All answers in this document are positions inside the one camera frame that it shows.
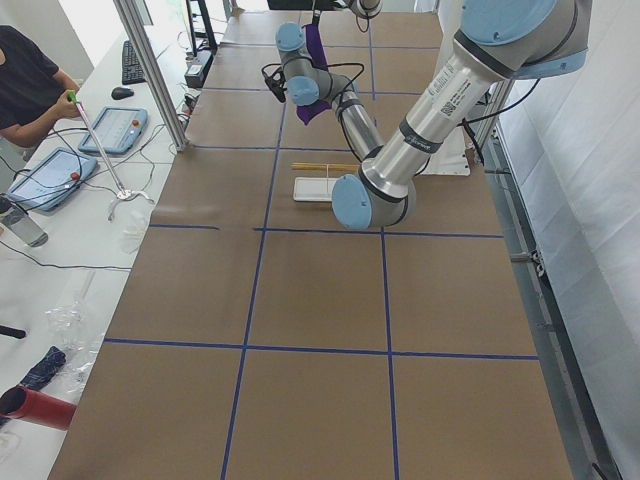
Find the red cylinder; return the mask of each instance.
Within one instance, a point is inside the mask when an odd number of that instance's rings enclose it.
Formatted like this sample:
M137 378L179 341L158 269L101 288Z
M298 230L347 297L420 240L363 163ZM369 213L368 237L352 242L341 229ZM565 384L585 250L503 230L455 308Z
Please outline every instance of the red cylinder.
M21 385L10 388L0 398L0 415L58 430L69 428L75 411L72 403Z

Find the black shirt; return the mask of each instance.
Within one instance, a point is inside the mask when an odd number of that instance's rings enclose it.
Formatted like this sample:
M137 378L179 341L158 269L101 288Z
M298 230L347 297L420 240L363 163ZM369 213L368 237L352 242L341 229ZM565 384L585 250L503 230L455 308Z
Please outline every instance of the black shirt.
M38 46L8 25L0 25L0 130L27 125L51 107L64 88L53 75L58 66Z

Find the keyboard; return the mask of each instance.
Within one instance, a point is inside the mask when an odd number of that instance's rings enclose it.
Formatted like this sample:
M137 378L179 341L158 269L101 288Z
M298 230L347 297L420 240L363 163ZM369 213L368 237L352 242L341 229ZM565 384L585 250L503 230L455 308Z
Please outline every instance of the keyboard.
M122 84L131 85L144 81L144 71L133 45L130 40L125 40L122 44Z

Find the computer mouse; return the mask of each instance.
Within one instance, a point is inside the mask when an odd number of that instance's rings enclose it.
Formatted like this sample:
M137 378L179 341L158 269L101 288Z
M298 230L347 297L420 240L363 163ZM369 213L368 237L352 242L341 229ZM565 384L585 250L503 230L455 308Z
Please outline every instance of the computer mouse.
M111 98L114 100L122 100L133 95L133 90L129 87L116 87L111 91Z

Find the white table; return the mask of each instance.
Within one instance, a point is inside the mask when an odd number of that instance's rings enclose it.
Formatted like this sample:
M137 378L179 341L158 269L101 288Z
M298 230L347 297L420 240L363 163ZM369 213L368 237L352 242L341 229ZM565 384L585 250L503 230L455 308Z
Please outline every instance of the white table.
M158 32L152 29L148 34L167 88L174 105L178 107L187 90L183 77L186 70L184 52L178 46L174 32ZM120 85L121 81L121 51L124 38L122 36L113 45L96 67L79 91L78 99L83 103L90 119L96 118L105 105L147 109L149 122L134 146L136 149L153 133L157 133L158 130L154 130L154 127L161 125L163 120L146 83L131 85L135 92L132 97L120 101L111 99L111 90ZM58 122L55 128L61 130L83 126L84 124L78 120L64 120ZM71 132L65 132L63 135L74 148L83 136L81 133ZM64 143L57 136L45 140L27 167L37 165L58 146L64 146ZM156 201L175 153L171 138L164 128L144 149L145 156L155 165L153 178L145 187L145 191ZM117 164L119 159L114 158L113 161ZM90 183L117 190L111 175L106 171L106 166L102 161L99 165L100 171L104 173L91 179ZM116 169L127 188L142 189L149 181L152 165L140 154L136 154ZM10 232L5 232L0 239L42 263L131 267L136 253L123 251L123 232L127 227L133 226L133 212L148 218L153 205L141 197L122 202L116 207L114 220L109 222L107 209L113 197L107 190L83 185L53 213L31 212L34 220L49 234L49 241L41 247L29 248ZM75 362L81 364L84 360L95 357L95 353L88 351L99 348L101 335L109 325L127 280L128 271L44 268L2 245L0 264L0 324L28 332L23 340L0 336L2 392L18 383L28 370L42 359L47 350L59 342L59 337L49 328L45 312L72 305L83 287L88 288L82 300L82 327L77 332L86 348L76 355ZM67 363L69 362L74 362L73 356L69 356ZM70 387L73 386L70 376L59 374L43 392L77 403L81 393L78 389L70 391ZM19 437L20 444L3 461L2 435L7 433ZM0 478L46 478L64 436L65 432L12 420L0 431Z

